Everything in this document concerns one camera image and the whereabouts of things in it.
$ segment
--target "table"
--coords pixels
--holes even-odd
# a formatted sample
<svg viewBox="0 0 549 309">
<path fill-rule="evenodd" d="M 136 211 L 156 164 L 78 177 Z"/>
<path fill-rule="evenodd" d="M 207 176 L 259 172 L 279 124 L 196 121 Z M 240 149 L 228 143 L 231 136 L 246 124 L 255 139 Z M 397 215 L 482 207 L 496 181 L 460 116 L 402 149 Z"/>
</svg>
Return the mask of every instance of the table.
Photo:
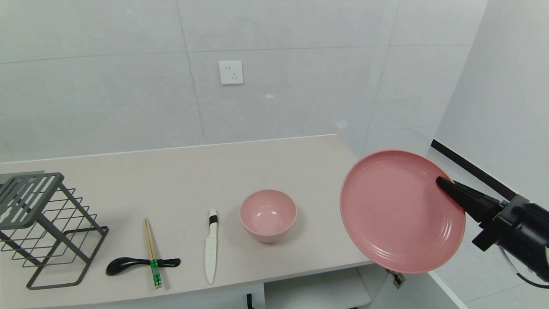
<svg viewBox="0 0 549 309">
<path fill-rule="evenodd" d="M 339 193 L 355 156 L 336 135 L 182 147 L 0 164 L 0 173 L 61 172 L 83 205 L 110 232 L 83 282 L 75 287 L 29 291 L 34 268 L 0 253 L 2 309 L 59 307 L 189 293 L 263 283 L 372 263 L 349 238 Z M 280 242 L 252 239 L 239 206 L 255 191 L 276 189 L 298 207 L 298 218 Z M 209 209 L 219 213 L 217 271 L 204 274 Z M 179 257 L 164 269 L 155 290 L 150 268 L 108 277 L 121 256 L 147 258 L 143 218 L 152 226 L 160 258 Z"/>
</svg>

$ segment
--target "black wall trim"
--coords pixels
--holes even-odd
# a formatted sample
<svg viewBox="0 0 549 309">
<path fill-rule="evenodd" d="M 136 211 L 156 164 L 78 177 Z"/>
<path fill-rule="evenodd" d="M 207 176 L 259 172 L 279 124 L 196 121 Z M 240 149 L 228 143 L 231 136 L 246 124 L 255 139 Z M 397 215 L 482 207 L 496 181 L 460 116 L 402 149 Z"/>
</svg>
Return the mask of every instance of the black wall trim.
<svg viewBox="0 0 549 309">
<path fill-rule="evenodd" d="M 442 153 L 448 159 L 454 161 L 457 165 L 461 166 L 473 176 L 477 177 L 480 181 L 484 182 L 490 188 L 494 189 L 497 193 L 501 194 L 501 196 L 503 196 L 505 199 L 510 201 L 516 195 L 513 190 L 509 189 L 501 182 L 494 179 L 494 177 L 486 174 L 486 172 L 478 168 L 476 165 L 467 161 L 467 159 L 450 150 L 448 147 L 439 143 L 437 140 L 433 140 L 433 142 L 431 143 L 431 147 Z"/>
</svg>

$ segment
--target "gray metal rack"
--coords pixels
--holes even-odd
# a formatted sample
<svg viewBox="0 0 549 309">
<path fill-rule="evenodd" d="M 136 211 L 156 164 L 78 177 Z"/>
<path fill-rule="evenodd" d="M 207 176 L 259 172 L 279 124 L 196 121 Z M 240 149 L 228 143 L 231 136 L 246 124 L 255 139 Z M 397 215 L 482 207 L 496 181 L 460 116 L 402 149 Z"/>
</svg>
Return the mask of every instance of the gray metal rack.
<svg viewBox="0 0 549 309">
<path fill-rule="evenodd" d="M 88 213 L 89 206 L 82 206 L 82 197 L 74 196 L 76 189 L 67 189 L 63 180 L 61 173 L 19 174 L 0 184 L 1 251 L 14 251 L 12 259 L 24 260 L 23 267 L 37 267 L 26 285 L 30 290 L 78 285 L 109 232 L 108 227 L 97 224 L 97 214 Z M 98 232 L 100 239 L 86 255 L 82 246 L 92 231 Z M 79 233 L 84 233 L 83 238 L 76 241 Z M 72 258 L 55 261 L 71 252 Z M 70 264 L 77 257 L 84 266 L 76 281 L 34 285 L 45 267 Z"/>
</svg>

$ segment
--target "white knife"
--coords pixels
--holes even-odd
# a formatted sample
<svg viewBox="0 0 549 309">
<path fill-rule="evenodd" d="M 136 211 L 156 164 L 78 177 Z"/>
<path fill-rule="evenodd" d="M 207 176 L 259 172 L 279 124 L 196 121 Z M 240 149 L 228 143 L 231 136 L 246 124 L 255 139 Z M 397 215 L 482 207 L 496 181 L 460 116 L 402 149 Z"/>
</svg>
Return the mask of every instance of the white knife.
<svg viewBox="0 0 549 309">
<path fill-rule="evenodd" d="M 206 251 L 204 255 L 204 268 L 206 278 L 212 284 L 215 276 L 215 262 L 217 260 L 217 211 L 210 209 L 210 234 L 206 238 Z"/>
</svg>

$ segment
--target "black spoon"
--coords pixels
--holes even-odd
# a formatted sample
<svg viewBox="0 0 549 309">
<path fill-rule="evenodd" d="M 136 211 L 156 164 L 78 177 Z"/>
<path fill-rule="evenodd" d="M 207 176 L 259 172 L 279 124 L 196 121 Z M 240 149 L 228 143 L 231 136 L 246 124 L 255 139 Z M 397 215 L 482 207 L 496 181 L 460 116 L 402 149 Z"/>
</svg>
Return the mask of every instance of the black spoon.
<svg viewBox="0 0 549 309">
<path fill-rule="evenodd" d="M 172 258 L 169 260 L 157 260 L 158 267 L 177 267 L 181 264 L 181 259 Z M 114 276 L 121 273 L 124 269 L 133 266 L 133 265 L 150 265 L 149 260 L 133 257 L 119 257 L 114 259 L 112 262 L 107 265 L 107 270 L 105 271 L 107 275 Z"/>
</svg>

